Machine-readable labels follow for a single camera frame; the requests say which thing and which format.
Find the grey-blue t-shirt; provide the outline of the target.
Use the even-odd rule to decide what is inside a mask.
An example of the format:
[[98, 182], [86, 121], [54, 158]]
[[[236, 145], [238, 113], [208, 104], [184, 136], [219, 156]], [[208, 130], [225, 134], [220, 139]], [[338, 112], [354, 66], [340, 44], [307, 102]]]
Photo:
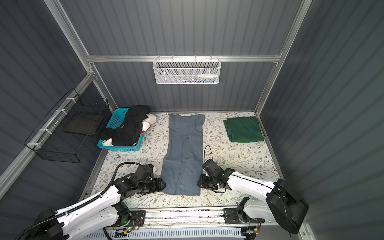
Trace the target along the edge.
[[203, 173], [204, 115], [169, 115], [169, 144], [163, 159], [163, 193], [198, 196], [198, 181]]

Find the teal plastic laundry basket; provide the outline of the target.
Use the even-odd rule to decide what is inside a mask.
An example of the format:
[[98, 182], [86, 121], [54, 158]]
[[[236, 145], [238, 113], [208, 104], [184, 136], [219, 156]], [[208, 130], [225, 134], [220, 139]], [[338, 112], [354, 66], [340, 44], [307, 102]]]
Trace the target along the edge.
[[[108, 124], [107, 124], [107, 128], [112, 128], [112, 129], [116, 129], [118, 127], [121, 127], [122, 124], [123, 124], [123, 121], [125, 119], [125, 116], [126, 116], [126, 113], [128, 111], [129, 108], [119, 108], [119, 109], [116, 109], [114, 111], [114, 113], [112, 114], [112, 117], [110, 118]], [[115, 151], [115, 152], [119, 152], [119, 151], [123, 151], [123, 152], [138, 152], [141, 148], [141, 143], [142, 143], [142, 140], [143, 140], [143, 136], [144, 134], [141, 134], [140, 137], [138, 138], [138, 141], [136, 142], [136, 144], [134, 146], [124, 146], [124, 147], [113, 147], [113, 146], [104, 146], [103, 145], [103, 140], [99, 140], [98, 141], [98, 148], [100, 149], [106, 149], [106, 150], [109, 150], [109, 151]]]

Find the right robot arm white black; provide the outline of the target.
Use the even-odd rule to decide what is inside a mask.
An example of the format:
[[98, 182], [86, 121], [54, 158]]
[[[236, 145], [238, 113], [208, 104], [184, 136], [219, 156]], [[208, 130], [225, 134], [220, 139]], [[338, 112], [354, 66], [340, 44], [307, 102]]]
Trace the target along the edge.
[[219, 190], [238, 191], [264, 202], [263, 209], [250, 197], [243, 198], [236, 208], [237, 219], [248, 223], [256, 219], [274, 218], [277, 224], [290, 234], [298, 234], [309, 210], [309, 204], [298, 191], [284, 179], [275, 182], [262, 181], [241, 174], [234, 169], [223, 170], [212, 159], [202, 165], [197, 185], [218, 193]]

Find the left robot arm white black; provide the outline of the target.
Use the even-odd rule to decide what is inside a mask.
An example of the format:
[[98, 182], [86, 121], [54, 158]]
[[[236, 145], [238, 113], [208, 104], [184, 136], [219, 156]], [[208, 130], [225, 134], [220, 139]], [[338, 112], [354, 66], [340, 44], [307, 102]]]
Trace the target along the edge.
[[154, 166], [137, 165], [134, 173], [117, 178], [114, 172], [106, 188], [69, 207], [39, 214], [35, 223], [17, 236], [25, 240], [78, 240], [97, 230], [118, 226], [131, 231], [142, 218], [134, 217], [123, 202], [134, 195], [161, 192], [166, 183], [154, 176]]

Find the floral table cloth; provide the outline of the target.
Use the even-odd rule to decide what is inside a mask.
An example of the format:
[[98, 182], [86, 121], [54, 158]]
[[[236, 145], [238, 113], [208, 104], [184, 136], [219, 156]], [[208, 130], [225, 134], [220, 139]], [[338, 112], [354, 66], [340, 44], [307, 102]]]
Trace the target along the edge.
[[[203, 145], [209, 146], [206, 150], [206, 159], [213, 158], [223, 169], [231, 168], [236, 171], [264, 181], [276, 181], [280, 173], [275, 166], [266, 142], [232, 143], [230, 142], [224, 120], [227, 118], [252, 117], [252, 112], [239, 113], [205, 113], [203, 125]], [[133, 173], [140, 164], [153, 164], [155, 175], [161, 174], [163, 159], [169, 144], [169, 114], [157, 114], [155, 124], [144, 133], [139, 151], [108, 151], [103, 157], [101, 170], [96, 182], [90, 187], [86, 195], [90, 196], [103, 190], [110, 181], [116, 166], [123, 162], [128, 165], [120, 167], [117, 177]], [[198, 196], [167, 195], [165, 193], [148, 194], [142, 197], [135, 196], [125, 200], [131, 209], [143, 208], [177, 208], [177, 207], [204, 207], [204, 206], [232, 206], [237, 205], [246, 197], [246, 194], [236, 191], [226, 191], [223, 194], [213, 193], [202, 189]]]

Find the black t-shirt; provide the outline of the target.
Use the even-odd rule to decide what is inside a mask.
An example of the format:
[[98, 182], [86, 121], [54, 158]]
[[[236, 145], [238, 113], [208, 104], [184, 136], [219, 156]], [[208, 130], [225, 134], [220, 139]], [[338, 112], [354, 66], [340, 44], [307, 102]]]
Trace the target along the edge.
[[127, 109], [115, 110], [113, 116], [117, 116], [121, 122], [116, 128], [107, 127], [100, 134], [100, 140], [112, 140], [115, 147], [131, 147], [140, 138], [143, 121], [148, 118], [151, 110], [146, 105], [132, 106]]

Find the folded dark green t-shirt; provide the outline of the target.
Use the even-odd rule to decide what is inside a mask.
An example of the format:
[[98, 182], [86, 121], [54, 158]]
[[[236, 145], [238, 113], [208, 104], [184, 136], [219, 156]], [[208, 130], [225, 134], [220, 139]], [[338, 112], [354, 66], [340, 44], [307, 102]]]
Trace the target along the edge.
[[265, 140], [257, 117], [227, 118], [224, 126], [230, 142], [254, 143]]

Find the white garment in basket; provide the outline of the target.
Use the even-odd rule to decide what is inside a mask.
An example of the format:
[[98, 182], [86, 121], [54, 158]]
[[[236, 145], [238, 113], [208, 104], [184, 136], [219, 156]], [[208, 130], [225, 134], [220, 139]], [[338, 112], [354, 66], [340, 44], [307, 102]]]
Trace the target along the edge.
[[[156, 116], [148, 114], [147, 118], [144, 119], [141, 123], [141, 131], [147, 131], [151, 128], [151, 125], [156, 122]], [[140, 133], [136, 132], [137, 127], [126, 128], [125, 125], [117, 129], [106, 128], [105, 134], [102, 134], [102, 140], [104, 146], [113, 146], [113, 147], [124, 147], [124, 146], [134, 146], [140, 137]]]

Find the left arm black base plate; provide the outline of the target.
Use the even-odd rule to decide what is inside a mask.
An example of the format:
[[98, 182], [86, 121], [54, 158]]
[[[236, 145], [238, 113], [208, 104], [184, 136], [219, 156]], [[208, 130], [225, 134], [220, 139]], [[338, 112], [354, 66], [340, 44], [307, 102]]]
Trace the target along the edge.
[[129, 213], [123, 213], [117, 222], [119, 227], [133, 228], [142, 227], [146, 219], [146, 211], [130, 211]]

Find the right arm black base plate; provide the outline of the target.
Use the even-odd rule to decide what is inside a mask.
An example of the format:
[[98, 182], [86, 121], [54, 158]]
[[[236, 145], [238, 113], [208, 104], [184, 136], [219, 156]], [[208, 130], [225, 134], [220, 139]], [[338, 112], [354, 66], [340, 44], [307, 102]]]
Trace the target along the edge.
[[246, 216], [245, 213], [238, 211], [236, 208], [224, 208], [223, 213], [220, 217], [224, 218], [227, 225], [233, 224], [263, 224], [265, 219], [255, 218], [251, 219]]

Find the aluminium front rail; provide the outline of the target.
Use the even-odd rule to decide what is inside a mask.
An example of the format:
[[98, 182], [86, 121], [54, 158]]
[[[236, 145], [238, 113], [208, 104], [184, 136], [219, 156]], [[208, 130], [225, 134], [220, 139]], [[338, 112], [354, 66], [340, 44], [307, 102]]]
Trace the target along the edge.
[[282, 227], [299, 230], [304, 222], [308, 210], [300, 205], [284, 206], [277, 204], [270, 209], [266, 203], [249, 200], [245, 206], [218, 206], [218, 207], [186, 207], [186, 208], [147, 208], [131, 209], [131, 211], [146, 211], [144, 228], [154, 227], [181, 227], [181, 226], [212, 226], [227, 225], [220, 217], [224, 208], [236, 208], [251, 219], [263, 218], [267, 225], [280, 225]]

